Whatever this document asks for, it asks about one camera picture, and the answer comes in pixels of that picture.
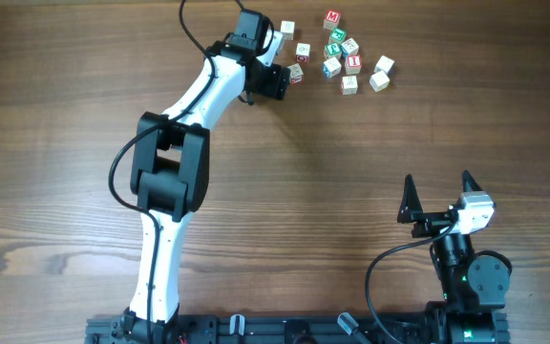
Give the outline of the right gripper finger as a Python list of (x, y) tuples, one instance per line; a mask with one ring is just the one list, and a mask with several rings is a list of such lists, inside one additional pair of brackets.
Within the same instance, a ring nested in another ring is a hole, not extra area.
[(400, 224), (416, 223), (423, 219), (423, 208), (419, 200), (413, 176), (405, 177), (403, 197), (399, 207), (397, 222)]
[(483, 191), (483, 189), (478, 185), (478, 183), (468, 170), (464, 170), (462, 172), (462, 191), (464, 193)]

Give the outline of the red I block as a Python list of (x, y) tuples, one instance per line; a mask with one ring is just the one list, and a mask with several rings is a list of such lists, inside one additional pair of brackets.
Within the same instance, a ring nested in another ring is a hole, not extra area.
[(359, 54), (350, 54), (345, 60), (347, 75), (358, 75), (362, 69), (362, 58)]

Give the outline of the green J block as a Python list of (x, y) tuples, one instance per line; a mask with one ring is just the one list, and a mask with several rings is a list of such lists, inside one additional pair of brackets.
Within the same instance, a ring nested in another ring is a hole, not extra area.
[(340, 59), (342, 56), (342, 49), (338, 43), (329, 43), (324, 48), (325, 60), (335, 58)]

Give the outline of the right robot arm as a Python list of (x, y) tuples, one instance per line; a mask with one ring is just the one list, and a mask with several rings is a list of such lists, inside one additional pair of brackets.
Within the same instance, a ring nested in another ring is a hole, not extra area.
[(430, 254), (443, 291), (442, 302), (430, 302), (420, 337), (424, 343), (503, 344), (511, 341), (501, 310), (510, 287), (512, 263), (493, 250), (475, 251), (471, 235), (486, 228), (496, 203), (462, 173), (462, 193), (442, 212), (426, 212), (413, 177), (405, 177), (397, 221), (412, 224), (412, 237), (428, 238)]

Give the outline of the blue number 2 block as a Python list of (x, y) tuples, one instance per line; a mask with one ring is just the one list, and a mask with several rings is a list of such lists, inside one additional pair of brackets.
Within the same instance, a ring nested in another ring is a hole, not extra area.
[(327, 59), (323, 63), (323, 73), (326, 76), (326, 78), (332, 78), (335, 75), (338, 75), (341, 72), (341, 69), (342, 69), (342, 65), (336, 56)]

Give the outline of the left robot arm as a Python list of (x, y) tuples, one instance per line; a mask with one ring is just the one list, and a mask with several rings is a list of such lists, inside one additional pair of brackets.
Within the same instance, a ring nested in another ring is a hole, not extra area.
[(209, 184), (210, 133), (246, 87), (283, 98), (290, 71), (275, 64), (280, 34), (262, 48), (216, 42), (188, 91), (162, 114), (145, 113), (127, 144), (134, 152), (131, 190), (140, 212), (142, 252), (135, 295), (121, 316), (129, 343), (177, 343), (180, 259), (187, 228)]

